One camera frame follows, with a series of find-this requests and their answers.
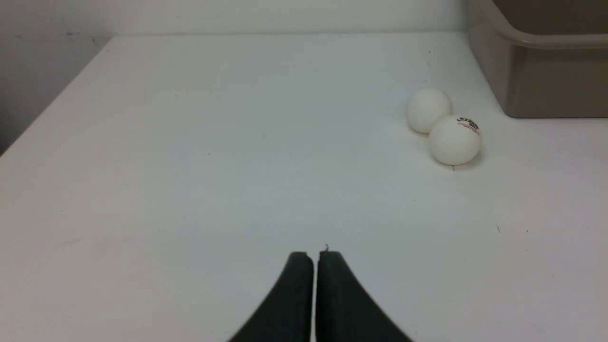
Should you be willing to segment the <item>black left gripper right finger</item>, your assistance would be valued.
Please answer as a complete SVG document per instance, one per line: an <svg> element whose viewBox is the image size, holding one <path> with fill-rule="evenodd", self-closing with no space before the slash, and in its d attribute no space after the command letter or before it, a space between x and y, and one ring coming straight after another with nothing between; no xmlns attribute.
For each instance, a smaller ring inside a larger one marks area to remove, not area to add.
<svg viewBox="0 0 608 342"><path fill-rule="evenodd" d="M338 251L317 264L315 337L318 342L410 342L356 279Z"/></svg>

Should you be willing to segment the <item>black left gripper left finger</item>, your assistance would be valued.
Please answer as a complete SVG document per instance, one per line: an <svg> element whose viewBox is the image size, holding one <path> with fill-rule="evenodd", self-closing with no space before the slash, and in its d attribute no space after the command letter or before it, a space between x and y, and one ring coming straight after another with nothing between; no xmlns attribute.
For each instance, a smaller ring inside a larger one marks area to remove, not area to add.
<svg viewBox="0 0 608 342"><path fill-rule="evenodd" d="M313 261L292 252L270 292L231 342L308 342L314 287Z"/></svg>

